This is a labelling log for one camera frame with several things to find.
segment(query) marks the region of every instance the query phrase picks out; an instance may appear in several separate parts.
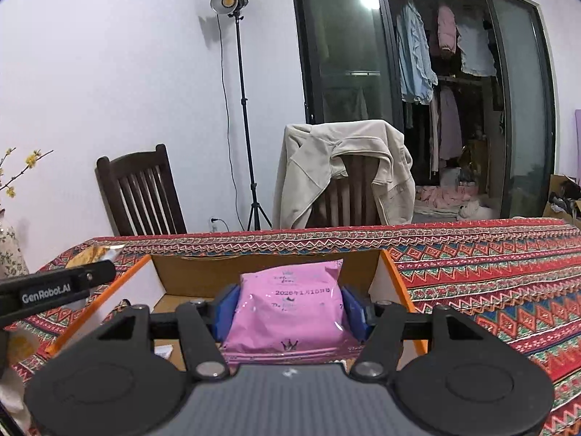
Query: glass panel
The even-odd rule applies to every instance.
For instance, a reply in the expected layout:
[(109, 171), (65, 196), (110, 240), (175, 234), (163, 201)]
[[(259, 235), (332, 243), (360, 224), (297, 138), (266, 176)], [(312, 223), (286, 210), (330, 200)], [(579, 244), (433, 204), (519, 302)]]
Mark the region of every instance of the glass panel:
[(543, 79), (544, 49), (538, 46), (532, 14), (509, 0), (492, 0), (506, 57), (512, 127), (511, 168), (508, 172), (509, 217), (540, 216), (546, 198), (547, 152), (551, 142)]
[(379, 0), (310, 0), (324, 122), (393, 121)]

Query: power cord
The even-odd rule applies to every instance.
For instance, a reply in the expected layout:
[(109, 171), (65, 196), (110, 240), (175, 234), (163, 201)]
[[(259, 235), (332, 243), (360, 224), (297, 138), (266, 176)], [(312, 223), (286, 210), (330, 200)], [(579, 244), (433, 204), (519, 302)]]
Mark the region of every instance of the power cord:
[(222, 218), (210, 218), (210, 221), (213, 223), (215, 223), (216, 221), (222, 221), (224, 223), (224, 226), (226, 226), (226, 230), (230, 232), (230, 228), (228, 228), (228, 225)]
[(234, 180), (234, 167), (232, 166), (232, 150), (230, 148), (230, 112), (228, 111), (228, 96), (226, 95), (226, 84), (224, 83), (224, 44), (222, 42), (222, 27), (220, 27), (220, 15), (216, 15), (218, 20), (218, 31), (220, 33), (220, 66), (222, 68), (222, 90), (224, 91), (224, 104), (226, 105), (226, 119), (227, 119), (227, 130), (226, 139), (228, 139), (228, 160), (230, 162), (230, 175), (232, 176), (232, 183), (234, 185), (234, 206), (236, 207), (236, 217), (240, 223), (240, 228), (244, 231), (244, 226), (240, 220), (240, 214), (238, 213), (238, 190), (236, 188), (236, 181)]

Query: tablecloth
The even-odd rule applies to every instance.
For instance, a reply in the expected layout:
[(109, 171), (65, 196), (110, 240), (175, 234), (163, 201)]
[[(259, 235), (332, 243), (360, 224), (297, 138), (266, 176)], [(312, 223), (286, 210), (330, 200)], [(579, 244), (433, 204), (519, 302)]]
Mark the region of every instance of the tablecloth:
[[(581, 425), (581, 235), (558, 219), (520, 218), (381, 227), (257, 233), (94, 238), (63, 252), (43, 270), (64, 267), (88, 246), (125, 244), (122, 274), (145, 254), (227, 256), (387, 249), (419, 311), (450, 304), (541, 365), (556, 401), (542, 435), (576, 435)], [(65, 308), (20, 324), (43, 344), (16, 366), (27, 380), (46, 346), (79, 312)]]

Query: gray ribbed panel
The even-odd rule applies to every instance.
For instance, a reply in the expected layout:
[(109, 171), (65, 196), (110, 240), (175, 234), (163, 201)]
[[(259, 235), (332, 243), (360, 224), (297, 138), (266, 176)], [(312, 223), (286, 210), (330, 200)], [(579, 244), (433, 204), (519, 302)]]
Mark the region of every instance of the gray ribbed panel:
[(196, 388), (179, 414), (150, 436), (428, 436), (385, 388), (347, 377), (341, 364), (242, 366)]

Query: pink plastic wrapper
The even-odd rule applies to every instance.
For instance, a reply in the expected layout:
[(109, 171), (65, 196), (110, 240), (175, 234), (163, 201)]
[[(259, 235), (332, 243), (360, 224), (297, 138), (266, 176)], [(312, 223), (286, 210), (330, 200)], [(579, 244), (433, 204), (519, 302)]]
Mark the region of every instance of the pink plastic wrapper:
[(227, 360), (323, 362), (358, 350), (337, 283), (342, 264), (336, 260), (242, 274), (222, 347)]

